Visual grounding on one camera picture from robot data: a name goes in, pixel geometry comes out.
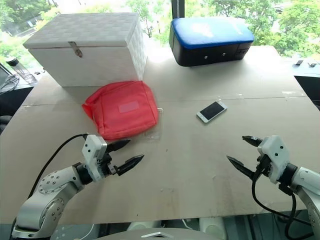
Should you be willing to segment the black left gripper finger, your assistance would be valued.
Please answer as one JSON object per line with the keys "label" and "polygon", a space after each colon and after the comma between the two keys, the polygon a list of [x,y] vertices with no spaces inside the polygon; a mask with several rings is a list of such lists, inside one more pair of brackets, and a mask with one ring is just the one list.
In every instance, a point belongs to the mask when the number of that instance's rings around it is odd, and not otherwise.
{"label": "black left gripper finger", "polygon": [[140,154],[140,155],[131,157],[130,159],[125,161],[125,163],[122,164],[121,166],[115,165],[114,169],[116,171],[116,174],[118,176],[121,176],[121,175],[125,174],[126,172],[130,171],[144,158],[144,156],[145,156],[144,154]]}
{"label": "black left gripper finger", "polygon": [[115,152],[115,151],[123,148],[130,141],[131,141],[131,139],[121,139],[121,140],[114,141],[112,143],[108,143],[107,148],[106,148],[106,152],[107,153]]}

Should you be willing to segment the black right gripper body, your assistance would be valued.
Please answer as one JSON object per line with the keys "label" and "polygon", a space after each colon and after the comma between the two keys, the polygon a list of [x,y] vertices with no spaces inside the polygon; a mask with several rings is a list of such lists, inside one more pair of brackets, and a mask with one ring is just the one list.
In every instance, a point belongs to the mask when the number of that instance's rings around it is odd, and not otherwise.
{"label": "black right gripper body", "polygon": [[255,177],[259,178],[261,175],[269,177],[271,171],[271,159],[268,155],[264,154],[258,157],[258,164],[256,166]]}

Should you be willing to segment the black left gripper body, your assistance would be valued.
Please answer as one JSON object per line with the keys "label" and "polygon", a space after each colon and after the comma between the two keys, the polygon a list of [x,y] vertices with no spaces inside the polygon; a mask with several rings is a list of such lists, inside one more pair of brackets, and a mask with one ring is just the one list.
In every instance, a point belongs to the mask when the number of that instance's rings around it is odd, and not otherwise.
{"label": "black left gripper body", "polygon": [[106,178],[109,175],[115,175],[117,172],[112,164],[112,157],[102,149],[96,151],[96,167],[101,178]]}

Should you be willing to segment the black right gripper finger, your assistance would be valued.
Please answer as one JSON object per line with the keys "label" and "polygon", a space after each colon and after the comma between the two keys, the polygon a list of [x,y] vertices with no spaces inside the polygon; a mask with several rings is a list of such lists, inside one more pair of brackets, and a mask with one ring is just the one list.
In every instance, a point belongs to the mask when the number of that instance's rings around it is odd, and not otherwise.
{"label": "black right gripper finger", "polygon": [[234,157],[232,156],[226,156],[227,159],[229,160],[229,162],[239,171],[241,172],[242,174],[244,174],[245,176],[247,176],[250,180],[256,180],[257,176],[256,176],[256,173],[251,171],[250,169],[248,169],[247,167],[244,166],[244,164],[235,159]]}
{"label": "black right gripper finger", "polygon": [[254,147],[258,147],[263,141],[263,139],[259,137],[250,135],[244,135],[242,136],[242,139]]}

